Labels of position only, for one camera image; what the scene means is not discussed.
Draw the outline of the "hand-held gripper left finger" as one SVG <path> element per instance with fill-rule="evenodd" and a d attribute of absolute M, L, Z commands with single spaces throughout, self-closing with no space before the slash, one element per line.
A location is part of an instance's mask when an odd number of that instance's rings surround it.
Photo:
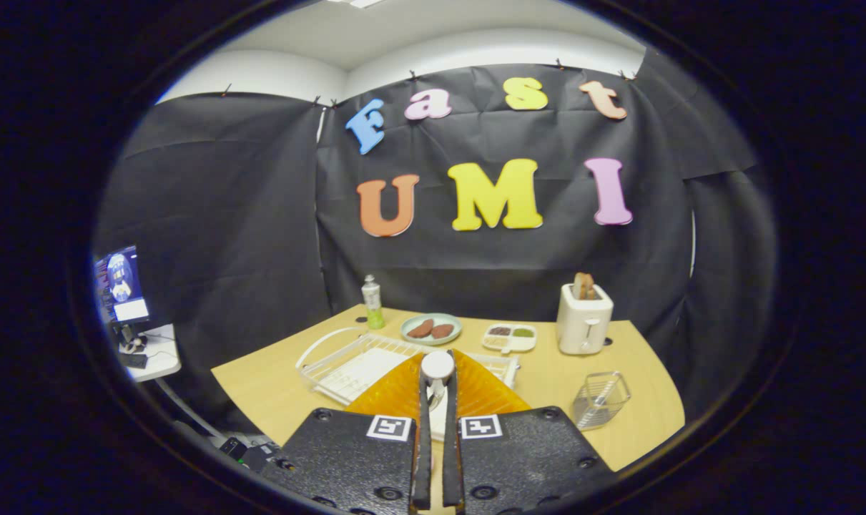
<path fill-rule="evenodd" d="M 430 506 L 430 429 L 422 356 L 404 360 L 347 410 L 316 408 L 264 477 L 345 514 L 415 514 Z"/>

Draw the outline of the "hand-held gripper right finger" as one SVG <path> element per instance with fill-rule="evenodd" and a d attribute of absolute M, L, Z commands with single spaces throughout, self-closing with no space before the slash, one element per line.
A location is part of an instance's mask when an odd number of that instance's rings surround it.
<path fill-rule="evenodd" d="M 523 514 L 593 495 L 616 479 L 561 408 L 533 408 L 474 358 L 450 355 L 443 505 L 458 514 Z"/>

